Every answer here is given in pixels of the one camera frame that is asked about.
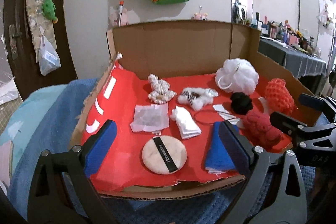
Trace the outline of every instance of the black hair tie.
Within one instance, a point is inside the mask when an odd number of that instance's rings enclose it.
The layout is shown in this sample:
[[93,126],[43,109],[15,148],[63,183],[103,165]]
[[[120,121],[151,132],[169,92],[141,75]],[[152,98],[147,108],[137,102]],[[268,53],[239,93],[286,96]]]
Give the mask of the black hair tie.
[[231,108],[236,114],[246,115],[246,113],[253,109],[251,98],[243,92],[235,92],[231,95]]

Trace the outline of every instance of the red mesh sponge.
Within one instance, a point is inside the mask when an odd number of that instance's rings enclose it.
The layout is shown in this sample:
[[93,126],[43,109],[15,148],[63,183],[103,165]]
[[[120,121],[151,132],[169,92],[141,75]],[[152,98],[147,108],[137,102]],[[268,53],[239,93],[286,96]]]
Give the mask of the red mesh sponge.
[[271,125],[267,114],[250,110],[243,117],[243,125],[263,147],[272,147],[281,141],[282,132]]
[[295,104],[285,85],[283,79],[274,78],[269,81],[265,89],[265,99],[272,110],[290,115]]

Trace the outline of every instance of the organza bag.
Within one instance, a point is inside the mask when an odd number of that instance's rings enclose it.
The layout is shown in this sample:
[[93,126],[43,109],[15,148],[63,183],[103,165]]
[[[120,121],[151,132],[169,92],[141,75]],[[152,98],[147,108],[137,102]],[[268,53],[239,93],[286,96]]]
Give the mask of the organza bag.
[[258,84],[259,74],[245,59],[227,59],[217,70],[215,82],[225,92],[252,94]]
[[135,106],[133,132],[154,132],[169,127],[168,104]]
[[43,76],[61,67],[59,56],[51,43],[43,35],[39,49],[40,71]]

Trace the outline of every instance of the dark brown door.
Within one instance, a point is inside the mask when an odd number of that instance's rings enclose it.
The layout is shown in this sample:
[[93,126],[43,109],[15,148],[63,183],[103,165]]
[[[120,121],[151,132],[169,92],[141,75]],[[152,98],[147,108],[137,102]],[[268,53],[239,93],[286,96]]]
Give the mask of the dark brown door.
[[[26,0],[4,1],[4,33],[8,51],[8,61],[15,83],[22,99],[26,99],[33,91],[50,85],[67,84],[77,79],[68,45],[67,32],[64,22],[63,0],[53,0],[56,6],[58,22],[54,24],[57,43],[57,53],[61,61],[61,68],[42,76],[39,64],[36,63],[36,54],[32,44],[32,35],[27,24]],[[16,38],[18,57],[12,56],[9,26],[14,24],[16,33],[22,35]]]

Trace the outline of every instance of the cardboard box wall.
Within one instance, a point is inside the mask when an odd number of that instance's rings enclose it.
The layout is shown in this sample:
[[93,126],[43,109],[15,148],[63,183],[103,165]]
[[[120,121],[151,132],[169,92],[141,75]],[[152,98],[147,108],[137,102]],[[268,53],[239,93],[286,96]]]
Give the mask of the cardboard box wall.
[[[120,64],[142,80],[146,80],[150,73],[159,78],[210,74],[222,67],[226,59],[247,59],[268,80],[285,79],[287,89],[303,113],[302,122],[312,126],[320,113],[298,102],[301,93],[311,95],[311,92],[291,72],[258,52],[259,38],[260,32],[256,29],[217,21],[148,22],[109,30],[107,39],[111,63],[85,99],[69,147],[80,143],[88,112],[110,75],[117,52],[123,55]],[[182,182],[161,188],[132,186],[113,196],[144,200],[188,198],[234,186],[243,179],[239,175],[206,184]]]

